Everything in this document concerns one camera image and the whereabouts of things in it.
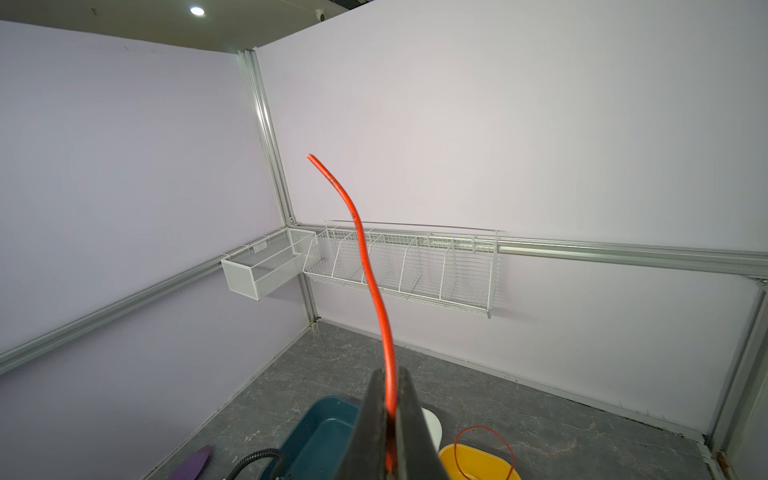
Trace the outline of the dark teal plastic bin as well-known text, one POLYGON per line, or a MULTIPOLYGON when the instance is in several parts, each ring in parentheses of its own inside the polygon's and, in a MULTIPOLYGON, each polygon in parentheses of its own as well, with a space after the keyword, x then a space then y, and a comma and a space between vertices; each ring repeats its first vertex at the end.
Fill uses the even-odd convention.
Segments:
POLYGON ((280 479, 333 479, 346 452, 359 407, 335 396, 316 401, 279 447, 280 479))

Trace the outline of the purple object at left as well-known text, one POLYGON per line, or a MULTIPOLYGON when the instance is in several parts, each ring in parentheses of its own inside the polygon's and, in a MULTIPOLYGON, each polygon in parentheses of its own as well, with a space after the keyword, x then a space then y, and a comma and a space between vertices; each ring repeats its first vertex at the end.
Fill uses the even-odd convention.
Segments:
POLYGON ((168 480, 197 480, 206 468, 213 447, 205 445, 191 453, 167 477, 168 480))

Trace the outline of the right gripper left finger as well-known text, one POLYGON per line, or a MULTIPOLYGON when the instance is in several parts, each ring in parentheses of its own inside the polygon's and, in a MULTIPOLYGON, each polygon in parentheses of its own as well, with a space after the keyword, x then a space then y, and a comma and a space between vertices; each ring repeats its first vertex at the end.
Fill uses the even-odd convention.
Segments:
POLYGON ((335 479, 382 480, 389 476, 389 417, 385 387, 384 370, 375 370, 370 377, 351 440, 336 470, 335 479))

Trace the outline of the white mesh box basket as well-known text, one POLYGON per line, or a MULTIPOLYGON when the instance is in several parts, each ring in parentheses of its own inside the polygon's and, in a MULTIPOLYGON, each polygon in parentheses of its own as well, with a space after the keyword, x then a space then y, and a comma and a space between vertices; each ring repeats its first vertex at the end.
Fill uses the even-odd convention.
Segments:
POLYGON ((304 269, 316 233, 285 228, 226 255, 221 260, 232 292, 260 301, 304 269))

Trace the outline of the yellow plastic bin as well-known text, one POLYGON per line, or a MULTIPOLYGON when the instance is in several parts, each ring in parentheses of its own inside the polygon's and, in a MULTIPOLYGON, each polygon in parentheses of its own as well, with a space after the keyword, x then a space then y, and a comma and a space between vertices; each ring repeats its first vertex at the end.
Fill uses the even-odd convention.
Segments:
POLYGON ((521 479, 506 460, 467 445, 446 445, 438 457, 452 480, 521 479))

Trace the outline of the white plastic bin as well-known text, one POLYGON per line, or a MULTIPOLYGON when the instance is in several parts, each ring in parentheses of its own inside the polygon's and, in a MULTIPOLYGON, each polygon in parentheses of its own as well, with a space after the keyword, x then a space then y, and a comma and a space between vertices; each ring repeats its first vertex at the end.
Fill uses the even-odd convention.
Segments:
POLYGON ((427 408, 422 408, 422 413, 427 425, 427 430, 436 452, 440 450, 443 428, 438 416, 427 408))

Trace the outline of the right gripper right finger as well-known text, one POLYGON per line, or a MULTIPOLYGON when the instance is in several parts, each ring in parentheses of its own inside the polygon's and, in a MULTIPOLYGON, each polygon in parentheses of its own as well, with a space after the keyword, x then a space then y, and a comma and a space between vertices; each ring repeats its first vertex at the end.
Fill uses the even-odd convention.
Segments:
POLYGON ((449 478, 434 448, 412 376, 404 367, 398 370, 395 435, 398 479, 449 478))

